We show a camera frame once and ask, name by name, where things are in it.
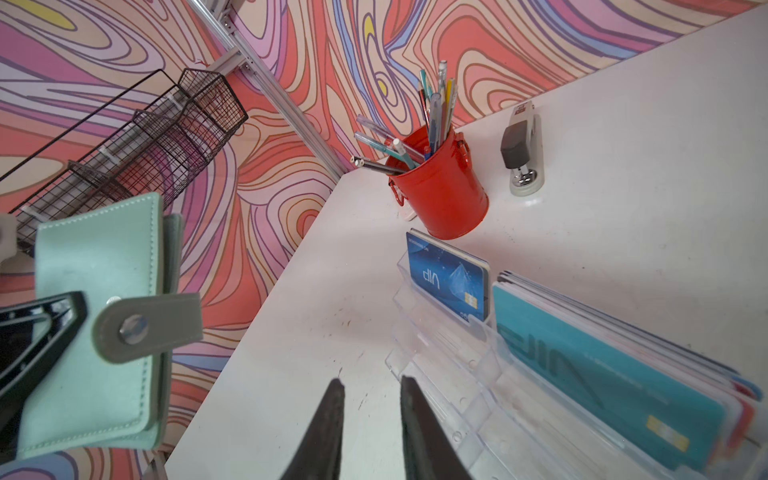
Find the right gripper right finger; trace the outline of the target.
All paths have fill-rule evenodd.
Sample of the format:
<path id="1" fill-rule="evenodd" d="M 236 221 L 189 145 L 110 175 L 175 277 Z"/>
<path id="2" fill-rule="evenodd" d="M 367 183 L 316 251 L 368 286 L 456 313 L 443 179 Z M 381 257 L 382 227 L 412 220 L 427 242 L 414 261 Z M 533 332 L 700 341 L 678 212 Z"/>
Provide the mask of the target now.
<path id="1" fill-rule="evenodd" d="M 406 478 L 470 480 L 417 380 L 403 376 L 400 385 Z"/>

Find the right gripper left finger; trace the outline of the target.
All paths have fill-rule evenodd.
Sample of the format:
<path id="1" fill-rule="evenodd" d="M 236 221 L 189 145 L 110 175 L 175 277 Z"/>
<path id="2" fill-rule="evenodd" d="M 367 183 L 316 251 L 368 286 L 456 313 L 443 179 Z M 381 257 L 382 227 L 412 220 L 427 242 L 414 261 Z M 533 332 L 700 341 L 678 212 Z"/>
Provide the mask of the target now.
<path id="1" fill-rule="evenodd" d="M 336 480 L 340 476 L 345 388 L 334 378 L 300 442 L 282 480 Z"/>

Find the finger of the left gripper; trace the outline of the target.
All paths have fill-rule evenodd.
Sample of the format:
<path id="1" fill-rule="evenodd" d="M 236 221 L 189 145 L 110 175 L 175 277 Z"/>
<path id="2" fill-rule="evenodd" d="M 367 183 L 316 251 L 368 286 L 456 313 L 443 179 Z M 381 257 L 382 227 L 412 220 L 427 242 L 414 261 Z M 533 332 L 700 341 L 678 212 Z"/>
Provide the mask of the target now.
<path id="1" fill-rule="evenodd" d="M 1 460 L 16 456 L 22 410 L 87 318 L 80 292 L 1 309 Z"/>

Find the mint green card wallet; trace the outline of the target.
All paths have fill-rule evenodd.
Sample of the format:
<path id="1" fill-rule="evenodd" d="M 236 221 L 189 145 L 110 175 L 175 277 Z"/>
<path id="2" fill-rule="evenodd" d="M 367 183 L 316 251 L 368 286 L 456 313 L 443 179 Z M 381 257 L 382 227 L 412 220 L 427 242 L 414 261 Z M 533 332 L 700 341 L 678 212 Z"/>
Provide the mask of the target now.
<path id="1" fill-rule="evenodd" d="M 183 226 L 147 193 L 38 227 L 36 296 L 79 293 L 86 316 L 24 404 L 18 459 L 162 444 L 172 352 L 202 337 L 199 295 L 178 290 Z"/>

